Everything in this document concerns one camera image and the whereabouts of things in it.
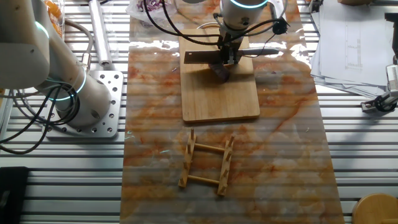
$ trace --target marble-pattern mat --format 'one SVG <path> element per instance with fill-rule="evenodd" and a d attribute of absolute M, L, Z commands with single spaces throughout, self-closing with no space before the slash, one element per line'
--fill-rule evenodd
<path fill-rule="evenodd" d="M 179 1 L 180 29 L 213 22 L 219 0 Z M 269 19 L 269 8 L 261 20 Z M 289 1 L 287 34 L 253 59 L 259 119 L 195 126 L 197 143 L 224 147 L 235 135 L 226 196 L 178 187 L 190 126 L 182 121 L 178 41 L 131 21 L 121 223 L 344 223 L 300 14 Z M 250 37 L 258 47 L 272 33 Z M 190 173 L 218 179 L 221 156 L 195 152 Z"/>

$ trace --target wooden rack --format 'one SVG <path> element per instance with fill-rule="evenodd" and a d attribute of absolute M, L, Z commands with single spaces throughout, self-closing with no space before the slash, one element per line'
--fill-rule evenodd
<path fill-rule="evenodd" d="M 218 190 L 217 194 L 218 195 L 225 195 L 226 188 L 227 188 L 227 181 L 228 181 L 228 175 L 229 175 L 229 167 L 231 164 L 231 156 L 232 156 L 232 148 L 234 145 L 234 136 L 231 136 L 231 139 L 225 143 L 225 148 L 220 148 L 220 147 L 213 147 L 213 146 L 206 146 L 203 144 L 198 144 L 196 143 L 197 140 L 197 135 L 194 133 L 193 128 L 191 128 L 191 135 L 189 136 L 187 147 L 185 149 L 185 156 L 184 156 L 184 161 L 183 161 L 183 170 L 181 173 L 181 178 L 178 181 L 178 186 L 180 187 L 186 187 L 187 186 L 187 180 L 196 180 L 208 184 L 215 184 L 218 185 Z M 192 175 L 189 175 L 189 170 L 191 168 L 191 161 L 193 157 L 193 151 L 197 149 L 204 149 L 206 151 L 212 151 L 216 153 L 223 153 L 223 164 L 221 166 L 221 174 L 220 174 L 220 179 L 219 180 L 211 180 L 211 179 L 206 179 L 202 177 L 195 177 Z"/>

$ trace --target paper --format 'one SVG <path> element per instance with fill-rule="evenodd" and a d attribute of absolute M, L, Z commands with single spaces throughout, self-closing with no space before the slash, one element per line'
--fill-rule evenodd
<path fill-rule="evenodd" d="M 320 12 L 312 14 L 320 32 L 318 48 L 310 59 L 311 76 L 317 85 L 372 99 L 385 93 L 386 66 L 394 55 L 393 23 L 384 20 L 385 10 L 328 1 Z"/>
<path fill-rule="evenodd" d="M 386 28 L 384 11 L 324 1 L 321 73 L 325 77 L 386 85 Z"/>

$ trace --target wooden cutting board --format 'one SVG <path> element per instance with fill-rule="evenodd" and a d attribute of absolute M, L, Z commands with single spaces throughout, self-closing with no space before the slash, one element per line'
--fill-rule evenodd
<path fill-rule="evenodd" d="M 184 34 L 218 34 L 218 29 L 187 29 Z M 196 38 L 217 42 L 217 37 Z M 195 44 L 180 37 L 182 117 L 185 122 L 226 121 L 257 118 L 260 115 L 252 59 L 242 57 L 228 66 L 231 76 L 222 83 L 206 64 L 184 64 L 186 50 L 216 50 L 215 46 Z M 241 48 L 248 48 L 244 38 Z"/>

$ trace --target wooden disc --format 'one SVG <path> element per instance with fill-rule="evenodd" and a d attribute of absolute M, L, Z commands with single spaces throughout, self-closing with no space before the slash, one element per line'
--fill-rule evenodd
<path fill-rule="evenodd" d="M 353 209 L 353 224 L 381 224 L 395 219 L 398 221 L 398 200 L 387 194 L 363 197 Z"/>

